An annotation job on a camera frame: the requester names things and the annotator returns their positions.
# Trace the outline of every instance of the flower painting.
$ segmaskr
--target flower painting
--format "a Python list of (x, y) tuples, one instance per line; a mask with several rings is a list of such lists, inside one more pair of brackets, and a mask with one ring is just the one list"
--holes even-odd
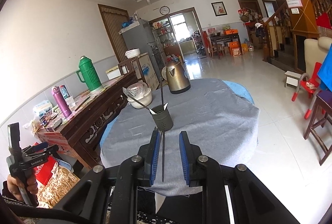
[(224, 3), (222, 1), (211, 3), (213, 11), (215, 11), (215, 16), (227, 15)]

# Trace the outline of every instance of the purple tumbler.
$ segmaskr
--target purple tumbler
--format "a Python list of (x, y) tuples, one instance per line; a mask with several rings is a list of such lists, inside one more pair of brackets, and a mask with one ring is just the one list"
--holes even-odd
[(58, 86), (52, 87), (52, 95), (56, 103), (59, 105), (59, 108), (63, 113), (64, 117), (67, 118), (68, 116), (70, 116), (71, 110), (69, 109), (67, 102), (64, 100), (64, 97), (62, 96), (62, 93)]

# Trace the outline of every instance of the blue gripper pad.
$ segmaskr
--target blue gripper pad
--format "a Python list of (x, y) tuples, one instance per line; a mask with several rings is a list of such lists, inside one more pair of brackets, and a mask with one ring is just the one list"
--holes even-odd
[(189, 185), (189, 181), (190, 181), (190, 169), (189, 169), (189, 161), (187, 158), (187, 154), (186, 154), (186, 147), (185, 147), (185, 142), (184, 142), (184, 133), (185, 135), (187, 135), (187, 133), (185, 131), (180, 132), (179, 135), (179, 147), (180, 147), (180, 155), (181, 155), (181, 162), (182, 162), (182, 169), (183, 169), (183, 176), (185, 178), (185, 181), (187, 183), (187, 185)]
[(154, 150), (152, 155), (152, 161), (151, 161), (151, 173), (150, 173), (150, 184), (153, 185), (154, 180), (156, 179), (157, 174), (157, 165), (158, 165), (158, 157), (159, 157), (159, 149), (160, 149), (160, 138), (161, 132), (158, 131), (156, 142), (154, 144)]

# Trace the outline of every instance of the wall clock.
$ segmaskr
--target wall clock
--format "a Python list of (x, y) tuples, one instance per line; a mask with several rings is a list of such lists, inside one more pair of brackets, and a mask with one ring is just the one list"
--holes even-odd
[(169, 8), (167, 7), (167, 6), (163, 6), (163, 7), (161, 7), (160, 8), (160, 13), (162, 14), (162, 15), (167, 15), (167, 14), (169, 14)]

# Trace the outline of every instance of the red child chair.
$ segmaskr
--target red child chair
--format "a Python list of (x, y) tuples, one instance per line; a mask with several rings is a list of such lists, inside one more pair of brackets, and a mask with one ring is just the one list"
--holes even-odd
[[(311, 110), (315, 104), (316, 95), (318, 92), (321, 91), (319, 88), (320, 82), (317, 81), (317, 79), (319, 79), (317, 73), (321, 66), (322, 66), (321, 63), (316, 62), (311, 78), (309, 77), (309, 74), (307, 74), (307, 73), (304, 73), (301, 75), (300, 80), (298, 81), (298, 86), (296, 87), (296, 91), (294, 92), (294, 95), (292, 97), (292, 101), (294, 102), (296, 100), (296, 97), (298, 96), (298, 92), (300, 91), (300, 88), (303, 88), (308, 92), (309, 98), (313, 97), (312, 101), (310, 103), (309, 109), (307, 110), (307, 112), (304, 115), (305, 119), (308, 119), (309, 115), (311, 114)], [(307, 82), (310, 84), (313, 84), (314, 87), (316, 87), (316, 89), (310, 89), (307, 86)]]

